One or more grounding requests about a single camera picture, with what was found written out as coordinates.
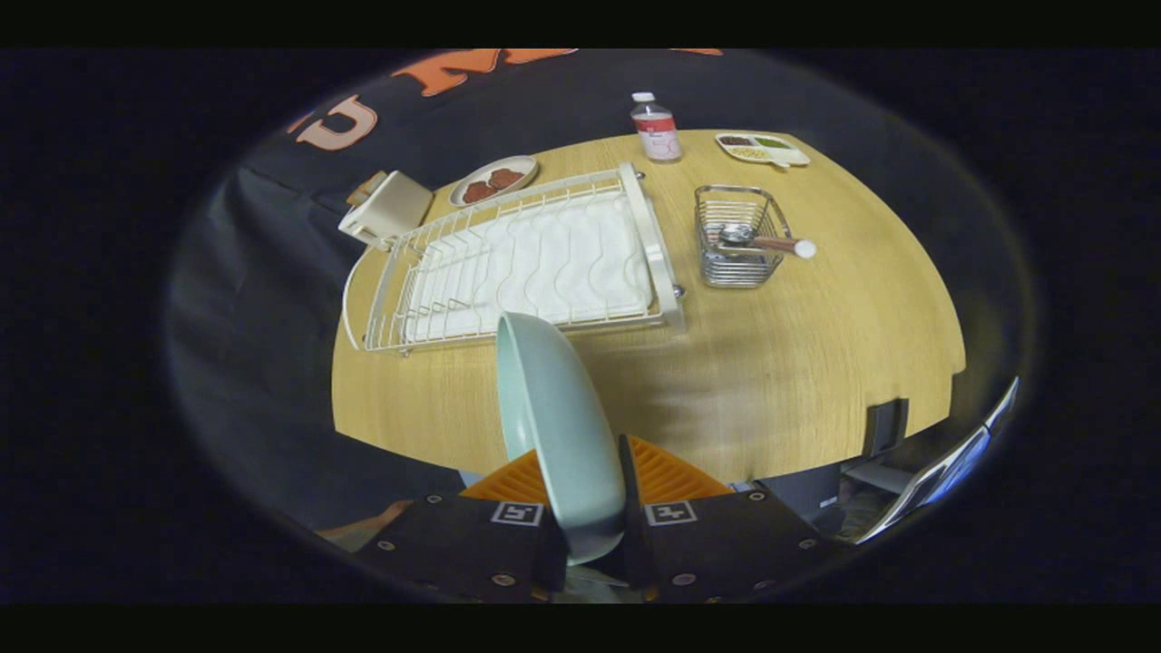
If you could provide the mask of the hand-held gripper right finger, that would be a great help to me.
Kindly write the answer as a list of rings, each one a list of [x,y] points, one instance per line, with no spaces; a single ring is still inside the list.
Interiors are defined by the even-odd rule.
[[[820,534],[766,487],[648,502],[630,435],[619,435],[619,455],[625,571],[644,602],[758,602],[846,561],[845,541]]]

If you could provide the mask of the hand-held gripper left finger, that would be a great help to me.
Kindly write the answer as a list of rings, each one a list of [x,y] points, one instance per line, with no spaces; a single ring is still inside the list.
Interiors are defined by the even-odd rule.
[[[568,569],[535,451],[464,491],[414,501],[354,557],[410,590],[463,602],[551,602]]]

